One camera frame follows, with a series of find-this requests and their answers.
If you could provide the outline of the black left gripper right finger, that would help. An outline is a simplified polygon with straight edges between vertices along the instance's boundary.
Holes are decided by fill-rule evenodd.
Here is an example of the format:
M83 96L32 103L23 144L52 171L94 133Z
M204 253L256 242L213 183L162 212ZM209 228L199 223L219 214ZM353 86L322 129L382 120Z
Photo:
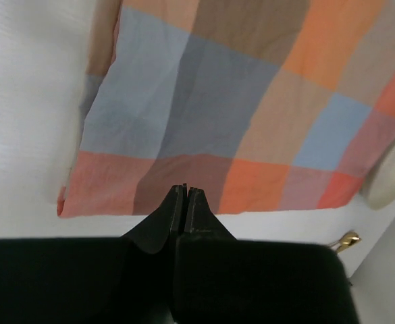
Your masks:
M205 191L191 187L185 197L177 236L195 236L215 240L236 240L212 213Z

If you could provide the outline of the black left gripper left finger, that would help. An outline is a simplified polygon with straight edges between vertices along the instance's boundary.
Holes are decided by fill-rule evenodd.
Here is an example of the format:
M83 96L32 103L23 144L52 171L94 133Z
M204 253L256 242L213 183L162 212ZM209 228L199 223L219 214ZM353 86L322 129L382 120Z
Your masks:
M187 185L172 186L161 204L122 237L144 253L157 254L183 232L187 208Z

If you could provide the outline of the checkered orange blue cloth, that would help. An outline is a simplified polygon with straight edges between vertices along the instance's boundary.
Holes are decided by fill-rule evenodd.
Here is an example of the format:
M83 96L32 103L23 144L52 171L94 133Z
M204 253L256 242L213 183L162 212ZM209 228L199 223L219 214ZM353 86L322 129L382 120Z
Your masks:
M395 139L395 1L98 1L63 218L343 207Z

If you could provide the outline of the gold fork dark handle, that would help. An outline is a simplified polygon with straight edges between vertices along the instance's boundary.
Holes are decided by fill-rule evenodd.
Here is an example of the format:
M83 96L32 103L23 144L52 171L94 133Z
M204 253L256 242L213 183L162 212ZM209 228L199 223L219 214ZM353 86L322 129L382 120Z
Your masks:
M360 235L354 231L349 231L345 233L339 240L331 243L329 245L337 254L349 249L350 247L358 244L362 241Z

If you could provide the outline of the cream ceramic plate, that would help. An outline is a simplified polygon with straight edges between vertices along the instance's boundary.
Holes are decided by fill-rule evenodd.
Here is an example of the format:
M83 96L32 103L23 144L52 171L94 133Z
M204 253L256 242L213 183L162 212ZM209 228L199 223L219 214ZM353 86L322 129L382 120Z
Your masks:
M367 174L360 194L373 210L380 210L395 201L395 141Z

